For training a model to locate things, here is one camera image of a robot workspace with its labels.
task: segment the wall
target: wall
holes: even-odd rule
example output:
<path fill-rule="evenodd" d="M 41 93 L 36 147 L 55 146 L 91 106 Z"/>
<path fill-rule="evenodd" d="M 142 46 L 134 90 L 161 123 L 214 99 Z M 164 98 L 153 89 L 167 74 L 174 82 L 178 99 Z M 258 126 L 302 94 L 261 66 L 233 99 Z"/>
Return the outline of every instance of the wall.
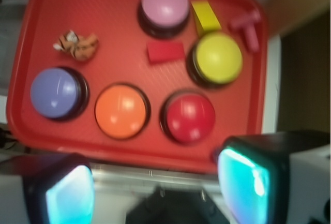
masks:
<path fill-rule="evenodd" d="M 278 130 L 330 132 L 330 11 L 282 38 Z"/>

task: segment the plastic tray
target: plastic tray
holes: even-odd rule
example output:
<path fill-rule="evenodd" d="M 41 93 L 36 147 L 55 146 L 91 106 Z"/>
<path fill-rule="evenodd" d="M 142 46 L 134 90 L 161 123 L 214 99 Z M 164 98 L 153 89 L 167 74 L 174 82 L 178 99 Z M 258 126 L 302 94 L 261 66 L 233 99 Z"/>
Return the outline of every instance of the plastic tray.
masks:
<path fill-rule="evenodd" d="M 30 0 L 23 21 L 7 103 L 10 129 L 29 147 L 78 152 L 90 158 L 169 170 L 216 173 L 212 153 L 232 135 L 260 133 L 266 69 L 266 21 L 254 0 L 208 0 L 222 31 L 230 34 L 243 54 L 243 70 L 233 83 L 217 90 L 196 86 L 185 61 L 150 65 L 146 42 L 153 40 L 137 22 L 140 0 Z M 228 29 L 229 20 L 256 9 L 262 21 L 255 25 L 260 51 L 248 52 L 241 33 Z M 78 63 L 57 52 L 52 44 L 72 29 L 78 34 L 95 33 L 100 40 L 96 56 Z M 193 13 L 185 30 L 174 38 L 182 41 L 186 54 L 197 41 Z M 39 115 L 30 100 L 30 88 L 42 70 L 67 66 L 85 76 L 91 90 L 86 110 L 67 122 Z M 117 141 L 106 136 L 95 121 L 95 102 L 100 92 L 115 82 L 132 83 L 151 102 L 151 119 L 135 138 Z M 194 89 L 205 94 L 216 111 L 216 126 L 200 144 L 183 146 L 167 138 L 160 128 L 159 111 L 174 91 Z"/>

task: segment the purple button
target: purple button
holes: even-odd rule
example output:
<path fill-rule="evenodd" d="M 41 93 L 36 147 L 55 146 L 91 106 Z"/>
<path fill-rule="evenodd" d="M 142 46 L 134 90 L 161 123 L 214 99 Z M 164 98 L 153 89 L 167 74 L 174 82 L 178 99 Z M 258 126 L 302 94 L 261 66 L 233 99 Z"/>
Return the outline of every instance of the purple button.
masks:
<path fill-rule="evenodd" d="M 141 4 L 146 17 L 163 28 L 181 24 L 189 13 L 188 0 L 141 0 Z"/>
<path fill-rule="evenodd" d="M 75 79 L 60 68 L 44 70 L 31 86 L 31 101 L 34 108 L 48 118 L 65 116 L 75 106 L 77 99 Z"/>

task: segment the button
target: button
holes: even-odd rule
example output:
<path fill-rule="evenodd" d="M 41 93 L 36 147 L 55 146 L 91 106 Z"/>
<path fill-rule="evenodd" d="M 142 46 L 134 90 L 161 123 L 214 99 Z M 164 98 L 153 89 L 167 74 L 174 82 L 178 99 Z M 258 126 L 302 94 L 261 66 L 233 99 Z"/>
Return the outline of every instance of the button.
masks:
<path fill-rule="evenodd" d="M 197 45 L 195 56 L 197 70 L 204 79 L 215 84 L 234 81 L 243 67 L 238 44 L 224 33 L 204 36 Z"/>
<path fill-rule="evenodd" d="M 176 93 L 170 97 L 161 115 L 164 131 L 182 144 L 206 138 L 215 124 L 211 102 L 198 93 Z"/>
<path fill-rule="evenodd" d="M 79 85 L 73 75 L 61 68 L 41 72 L 31 86 L 31 102 L 36 111 L 48 118 L 61 118 L 76 108 Z"/>
<path fill-rule="evenodd" d="M 189 14 L 188 0 L 141 0 L 145 16 L 156 26 L 172 28 Z"/>
<path fill-rule="evenodd" d="M 144 93 L 130 85 L 115 84 L 97 99 L 95 116 L 101 130 L 112 138 L 136 135 L 148 122 L 150 107 Z"/>

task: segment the yellow button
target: yellow button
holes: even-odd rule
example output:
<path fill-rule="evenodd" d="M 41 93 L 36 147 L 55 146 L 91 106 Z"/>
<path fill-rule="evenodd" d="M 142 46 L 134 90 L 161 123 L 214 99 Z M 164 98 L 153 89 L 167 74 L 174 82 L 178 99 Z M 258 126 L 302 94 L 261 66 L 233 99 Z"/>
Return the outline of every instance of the yellow button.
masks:
<path fill-rule="evenodd" d="M 204 36 L 197 45 L 196 61 L 201 74 L 218 84 L 234 81 L 243 67 L 238 44 L 224 33 Z"/>

